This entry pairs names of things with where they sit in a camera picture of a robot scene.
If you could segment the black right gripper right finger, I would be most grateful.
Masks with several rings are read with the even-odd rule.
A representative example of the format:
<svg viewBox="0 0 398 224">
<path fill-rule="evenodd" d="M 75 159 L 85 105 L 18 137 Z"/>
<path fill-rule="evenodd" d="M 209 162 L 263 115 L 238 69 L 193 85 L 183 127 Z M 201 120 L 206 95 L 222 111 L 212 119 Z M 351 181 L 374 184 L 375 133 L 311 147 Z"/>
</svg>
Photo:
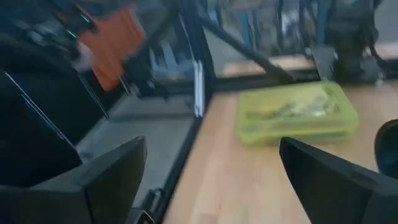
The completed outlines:
<svg viewBox="0 0 398 224">
<path fill-rule="evenodd" d="M 279 155 L 311 224 L 398 224 L 398 180 L 293 138 Z"/>
</svg>

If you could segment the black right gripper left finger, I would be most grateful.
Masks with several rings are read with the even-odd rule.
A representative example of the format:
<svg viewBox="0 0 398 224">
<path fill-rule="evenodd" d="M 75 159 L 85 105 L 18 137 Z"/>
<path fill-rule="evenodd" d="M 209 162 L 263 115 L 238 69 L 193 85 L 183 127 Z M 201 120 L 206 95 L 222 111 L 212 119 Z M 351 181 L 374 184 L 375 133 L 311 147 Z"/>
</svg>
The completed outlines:
<svg viewBox="0 0 398 224">
<path fill-rule="evenodd" d="M 0 224 L 125 224 L 146 157 L 138 136 L 31 187 L 0 185 Z"/>
</svg>

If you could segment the yellow-green transparent supply box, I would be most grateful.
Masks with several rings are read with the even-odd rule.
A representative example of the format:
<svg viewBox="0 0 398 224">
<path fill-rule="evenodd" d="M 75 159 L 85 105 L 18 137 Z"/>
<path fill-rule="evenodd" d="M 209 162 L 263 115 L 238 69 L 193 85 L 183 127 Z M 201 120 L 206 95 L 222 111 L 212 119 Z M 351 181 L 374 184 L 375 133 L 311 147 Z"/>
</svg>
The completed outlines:
<svg viewBox="0 0 398 224">
<path fill-rule="evenodd" d="M 340 141 L 356 131 L 358 113 L 339 84 L 320 81 L 243 91 L 236 121 L 236 134 L 249 146 L 282 137 Z"/>
</svg>

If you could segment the large black equipment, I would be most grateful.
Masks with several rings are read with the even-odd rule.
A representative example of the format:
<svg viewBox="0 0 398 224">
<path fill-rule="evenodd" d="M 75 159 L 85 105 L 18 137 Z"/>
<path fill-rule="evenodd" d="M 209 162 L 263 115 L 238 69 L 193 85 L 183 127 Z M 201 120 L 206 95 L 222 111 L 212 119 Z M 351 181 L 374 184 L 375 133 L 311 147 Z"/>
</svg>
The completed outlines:
<svg viewBox="0 0 398 224">
<path fill-rule="evenodd" d="M 80 136 L 102 117 L 96 26 L 79 0 L 0 0 L 0 185 L 30 187 L 81 164 Z"/>
</svg>

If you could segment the orange panel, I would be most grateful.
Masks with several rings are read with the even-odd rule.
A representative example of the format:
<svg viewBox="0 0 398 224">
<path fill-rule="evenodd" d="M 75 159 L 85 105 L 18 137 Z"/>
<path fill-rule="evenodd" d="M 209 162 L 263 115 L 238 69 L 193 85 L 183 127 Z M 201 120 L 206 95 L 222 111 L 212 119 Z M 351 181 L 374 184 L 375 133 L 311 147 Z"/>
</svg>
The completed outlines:
<svg viewBox="0 0 398 224">
<path fill-rule="evenodd" d="M 131 7 L 93 21 L 96 31 L 80 34 L 79 41 L 94 55 L 92 69 L 99 84 L 104 91 L 111 91 L 120 83 L 124 59 L 139 48 L 145 36 Z"/>
</svg>

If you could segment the silver frame bracket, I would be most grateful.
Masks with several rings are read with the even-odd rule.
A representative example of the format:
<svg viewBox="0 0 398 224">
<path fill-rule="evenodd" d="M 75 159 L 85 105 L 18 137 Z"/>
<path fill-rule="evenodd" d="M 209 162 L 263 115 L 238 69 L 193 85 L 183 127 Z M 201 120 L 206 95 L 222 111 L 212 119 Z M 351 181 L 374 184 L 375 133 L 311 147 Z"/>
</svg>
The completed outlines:
<svg viewBox="0 0 398 224">
<path fill-rule="evenodd" d="M 203 117 L 205 111 L 205 91 L 204 91 L 204 76 L 203 76 L 203 64 L 200 60 L 194 61 L 194 98 L 195 98 L 195 116 Z"/>
</svg>

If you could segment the black aluminium frame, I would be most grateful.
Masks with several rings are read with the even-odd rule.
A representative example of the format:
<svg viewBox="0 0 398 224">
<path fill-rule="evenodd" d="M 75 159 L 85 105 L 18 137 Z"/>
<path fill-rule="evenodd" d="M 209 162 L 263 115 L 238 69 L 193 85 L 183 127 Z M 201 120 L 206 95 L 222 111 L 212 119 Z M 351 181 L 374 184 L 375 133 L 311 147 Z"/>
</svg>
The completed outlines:
<svg viewBox="0 0 398 224">
<path fill-rule="evenodd" d="M 204 117 L 194 120 L 152 213 L 155 224 L 309 224 L 278 147 L 245 146 L 235 133 L 239 91 L 281 85 L 282 70 L 199 14 L 196 0 L 172 8 L 142 47 L 146 51 L 180 14 L 195 59 L 204 61 Z M 258 75 L 215 76 L 205 29 L 264 69 Z"/>
</svg>

